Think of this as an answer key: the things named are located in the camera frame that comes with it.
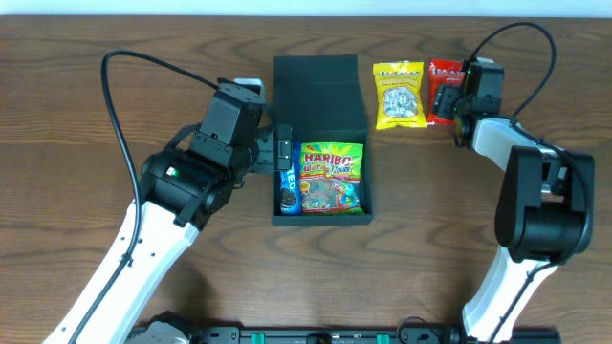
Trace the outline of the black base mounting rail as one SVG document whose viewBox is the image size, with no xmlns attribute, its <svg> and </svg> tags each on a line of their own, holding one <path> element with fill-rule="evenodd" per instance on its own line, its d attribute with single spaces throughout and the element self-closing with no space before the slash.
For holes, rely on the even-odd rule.
<svg viewBox="0 0 612 344">
<path fill-rule="evenodd" d="M 455 329 L 435 335 L 425 327 L 408 327 L 398 333 L 384 330 L 240 330 L 235 327 L 213 327 L 198 333 L 185 333 L 160 322 L 146 329 L 133 330 L 126 340 L 129 344 L 437 344 L 466 341 Z"/>
</svg>

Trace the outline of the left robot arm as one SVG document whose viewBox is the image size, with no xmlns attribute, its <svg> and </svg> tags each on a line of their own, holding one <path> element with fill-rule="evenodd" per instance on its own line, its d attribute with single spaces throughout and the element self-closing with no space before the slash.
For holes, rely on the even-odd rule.
<svg viewBox="0 0 612 344">
<path fill-rule="evenodd" d="M 275 131 L 259 125 L 265 109 L 261 80 L 222 80 L 203 122 L 145 161 L 114 243 L 47 342 L 125 341 L 170 267 L 245 176 L 275 171 Z"/>
</svg>

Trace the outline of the dark green open box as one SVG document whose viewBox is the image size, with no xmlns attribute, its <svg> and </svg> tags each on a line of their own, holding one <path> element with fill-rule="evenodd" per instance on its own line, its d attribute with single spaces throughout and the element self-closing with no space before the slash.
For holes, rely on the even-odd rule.
<svg viewBox="0 0 612 344">
<path fill-rule="evenodd" d="M 274 226 L 362 226 L 374 219 L 368 116 L 361 95 L 358 58 L 343 55 L 277 56 L 273 59 L 273 124 L 292 127 L 292 140 L 363 145 L 359 199 L 362 214 L 281 213 L 279 174 L 273 175 Z"/>
</svg>

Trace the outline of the green Haribo gummy bag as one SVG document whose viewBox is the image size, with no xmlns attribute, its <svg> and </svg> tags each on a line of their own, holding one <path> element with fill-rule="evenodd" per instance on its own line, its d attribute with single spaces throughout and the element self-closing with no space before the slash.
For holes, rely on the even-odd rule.
<svg viewBox="0 0 612 344">
<path fill-rule="evenodd" d="M 300 147 L 299 184 L 304 214 L 363 214 L 361 163 L 363 145 L 306 142 Z"/>
</svg>

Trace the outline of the red snack bag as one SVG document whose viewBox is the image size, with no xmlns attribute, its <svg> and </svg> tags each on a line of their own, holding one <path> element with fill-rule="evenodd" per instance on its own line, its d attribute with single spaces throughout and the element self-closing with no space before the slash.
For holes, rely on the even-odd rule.
<svg viewBox="0 0 612 344">
<path fill-rule="evenodd" d="M 429 125 L 453 123 L 451 104 L 460 94 L 465 73 L 463 62 L 447 59 L 431 59 L 428 67 L 428 114 Z"/>
</svg>

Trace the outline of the blue Oreo cookie pack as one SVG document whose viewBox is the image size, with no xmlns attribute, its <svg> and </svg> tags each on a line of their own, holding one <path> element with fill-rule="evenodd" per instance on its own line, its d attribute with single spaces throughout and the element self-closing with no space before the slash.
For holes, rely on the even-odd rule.
<svg viewBox="0 0 612 344">
<path fill-rule="evenodd" d="M 280 172 L 280 210 L 283 215 L 297 216 L 301 214 L 300 182 L 301 143 L 294 142 L 291 166 Z"/>
</svg>

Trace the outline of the yellow nut snack bag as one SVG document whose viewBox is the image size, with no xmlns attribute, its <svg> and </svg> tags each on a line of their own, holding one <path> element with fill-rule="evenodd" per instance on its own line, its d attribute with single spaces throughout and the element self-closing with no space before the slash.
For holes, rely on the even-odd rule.
<svg viewBox="0 0 612 344">
<path fill-rule="evenodd" d="M 421 99 L 423 61 L 376 63 L 377 130 L 394 127 L 427 128 Z"/>
</svg>

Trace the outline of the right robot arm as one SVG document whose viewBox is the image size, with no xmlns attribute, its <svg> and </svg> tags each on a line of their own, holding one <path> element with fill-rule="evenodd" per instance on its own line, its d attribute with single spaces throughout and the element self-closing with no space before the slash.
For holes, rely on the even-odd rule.
<svg viewBox="0 0 612 344">
<path fill-rule="evenodd" d="M 461 85 L 443 84 L 435 112 L 455 121 L 457 146 L 504 173 L 494 216 L 492 265 L 462 309 L 457 343 L 504 343 L 540 284 L 588 247 L 593 229 L 594 159 L 568 152 L 500 113 L 504 69 L 487 59 L 462 66 Z"/>
</svg>

